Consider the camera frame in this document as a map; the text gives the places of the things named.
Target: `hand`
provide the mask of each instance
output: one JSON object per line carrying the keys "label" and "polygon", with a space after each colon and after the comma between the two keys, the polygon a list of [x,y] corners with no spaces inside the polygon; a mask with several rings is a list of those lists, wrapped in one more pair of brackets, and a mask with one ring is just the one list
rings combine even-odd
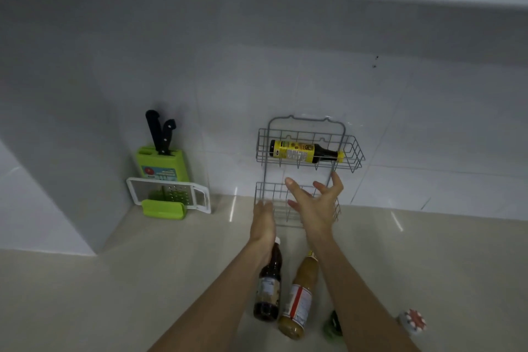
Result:
{"label": "hand", "polygon": [[275,243],[275,219],[273,217],[273,203],[261,200],[253,208],[253,223],[249,231],[249,242],[259,245],[263,250],[262,267],[271,259],[271,250]]}
{"label": "hand", "polygon": [[301,189],[297,182],[291,178],[286,178],[286,187],[297,200],[289,200],[288,204],[300,213],[300,218],[308,243],[313,247],[322,237],[332,237],[332,224],[334,223],[335,201],[337,196],[343,190],[343,183],[335,171],[332,172],[331,188],[326,187],[320,182],[314,181],[313,186],[321,192],[321,196],[314,198]]}

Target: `green knife holder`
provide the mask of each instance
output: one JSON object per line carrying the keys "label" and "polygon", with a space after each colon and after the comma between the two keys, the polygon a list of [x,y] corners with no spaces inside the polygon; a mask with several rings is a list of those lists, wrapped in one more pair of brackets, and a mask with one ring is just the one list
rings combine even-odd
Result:
{"label": "green knife holder", "polygon": [[158,155],[154,147],[142,147],[136,153],[136,160],[143,178],[189,182],[181,150],[171,150],[167,156]]}

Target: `red stripe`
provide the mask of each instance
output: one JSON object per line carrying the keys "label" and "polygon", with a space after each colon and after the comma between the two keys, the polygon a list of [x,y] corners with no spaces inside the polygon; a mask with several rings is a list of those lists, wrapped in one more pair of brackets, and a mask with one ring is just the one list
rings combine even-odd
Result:
{"label": "red stripe", "polygon": [[299,304],[299,300],[300,300],[300,295],[303,293],[303,288],[302,287],[299,287],[297,289],[297,293],[295,294],[295,298],[294,298],[294,303],[292,304],[291,306],[291,310],[290,310],[290,317],[291,318],[294,318],[295,317],[295,312],[297,310],[297,305]]}

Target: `person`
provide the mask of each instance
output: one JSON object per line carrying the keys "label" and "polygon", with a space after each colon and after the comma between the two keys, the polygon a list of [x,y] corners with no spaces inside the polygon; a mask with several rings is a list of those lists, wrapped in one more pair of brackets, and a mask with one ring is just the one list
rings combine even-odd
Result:
{"label": "person", "polygon": [[[288,204],[300,213],[308,244],[319,260],[339,316],[347,349],[354,352],[419,351],[335,242],[332,235],[334,203],[343,184],[335,172],[332,182],[331,188],[314,182],[313,186],[321,193],[314,198],[291,178],[285,180],[295,198]],[[227,351],[247,301],[254,296],[259,272],[271,258],[274,240],[273,205],[260,201],[254,206],[247,244],[149,352]]]}

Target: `product label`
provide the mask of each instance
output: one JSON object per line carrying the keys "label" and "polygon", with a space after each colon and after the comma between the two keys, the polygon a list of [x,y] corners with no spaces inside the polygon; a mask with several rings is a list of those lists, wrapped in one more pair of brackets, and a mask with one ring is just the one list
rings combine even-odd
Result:
{"label": "product label", "polygon": [[300,160],[311,163],[314,159],[314,146],[310,143],[285,142],[280,143],[275,156],[281,159]]}
{"label": "product label", "polygon": [[315,253],[313,251],[308,251],[308,254],[306,255],[306,257],[311,257],[312,259],[315,259],[316,262],[319,261],[317,260],[317,256],[315,256]]}
{"label": "product label", "polygon": [[272,277],[262,277],[259,279],[256,302],[268,302],[279,307],[279,296],[281,294],[281,284]]}
{"label": "product label", "polygon": [[291,287],[289,302],[282,315],[289,317],[304,328],[312,305],[312,293],[296,284]]}
{"label": "product label", "polygon": [[141,166],[143,177],[154,180],[178,181],[176,170],[166,167]]}

